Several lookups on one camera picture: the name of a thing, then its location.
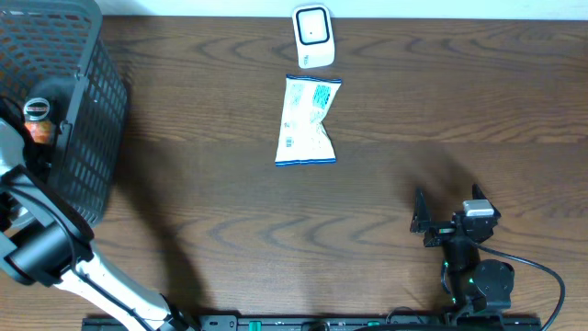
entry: gray plastic basket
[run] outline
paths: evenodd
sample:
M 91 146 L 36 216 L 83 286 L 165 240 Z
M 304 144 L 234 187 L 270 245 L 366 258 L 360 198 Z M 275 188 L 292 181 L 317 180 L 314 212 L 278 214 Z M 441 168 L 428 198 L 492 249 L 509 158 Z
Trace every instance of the gray plastic basket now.
M 22 107 L 31 89 L 71 82 L 48 184 L 92 226 L 104 214 L 127 113 L 101 25 L 92 0 L 0 2 L 0 96 Z

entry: white wall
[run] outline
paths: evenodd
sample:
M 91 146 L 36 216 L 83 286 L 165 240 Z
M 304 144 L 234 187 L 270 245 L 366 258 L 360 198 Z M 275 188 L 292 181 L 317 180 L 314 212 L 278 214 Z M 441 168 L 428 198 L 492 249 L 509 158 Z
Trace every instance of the white wall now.
M 324 4 L 333 17 L 588 20 L 588 0 L 96 0 L 105 15 L 288 17 Z

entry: white plastic packet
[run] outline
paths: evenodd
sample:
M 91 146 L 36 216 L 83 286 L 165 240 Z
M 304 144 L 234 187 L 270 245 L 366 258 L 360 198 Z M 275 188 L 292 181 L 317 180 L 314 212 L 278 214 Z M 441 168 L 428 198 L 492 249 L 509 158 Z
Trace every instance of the white plastic packet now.
M 336 162 L 322 120 L 327 116 L 342 82 L 341 79 L 286 75 L 276 166 Z

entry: wooden table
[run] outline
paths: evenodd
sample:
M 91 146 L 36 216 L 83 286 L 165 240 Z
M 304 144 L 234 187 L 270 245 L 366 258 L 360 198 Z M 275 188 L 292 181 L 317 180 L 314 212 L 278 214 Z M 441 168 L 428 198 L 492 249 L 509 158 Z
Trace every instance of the wooden table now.
M 335 19 L 335 63 L 302 71 L 289 19 L 107 17 L 132 106 L 96 240 L 195 313 L 427 310 L 450 298 L 441 249 L 409 233 L 414 189 L 448 219 L 477 182 L 503 214 L 486 244 L 557 270 L 553 329 L 587 329 L 587 31 Z M 324 122 L 336 165 L 274 166 L 285 74 L 300 73 L 344 80 Z M 511 312 L 547 320 L 557 282 L 514 267 Z M 6 275 L 0 298 L 6 330 L 101 314 Z

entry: black square outline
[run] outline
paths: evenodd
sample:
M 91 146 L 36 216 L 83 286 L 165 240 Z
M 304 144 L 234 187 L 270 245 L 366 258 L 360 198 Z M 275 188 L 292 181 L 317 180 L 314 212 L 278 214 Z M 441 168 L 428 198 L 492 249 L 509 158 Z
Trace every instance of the black square outline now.
M 302 32 L 300 31 L 300 20 L 298 18 L 298 15 L 301 12 L 312 11 L 312 10 L 317 10 L 317 9 L 322 11 L 322 16 L 324 17 L 324 28 L 327 30 L 327 38 L 325 40 L 320 40 L 320 41 L 315 41 L 315 42 L 304 42 L 304 41 L 302 41 Z M 300 43 L 302 43 L 302 45 L 308 46 L 308 45 L 315 45 L 315 44 L 319 44 L 319 43 L 325 43 L 325 42 L 329 41 L 329 39 L 331 38 L 331 34 L 329 33 L 329 20 L 327 19 L 327 12 L 324 11 L 324 8 L 313 7 L 313 8 L 306 8 L 306 9 L 299 10 L 296 13 L 296 23 L 298 25 L 298 39 L 300 40 Z

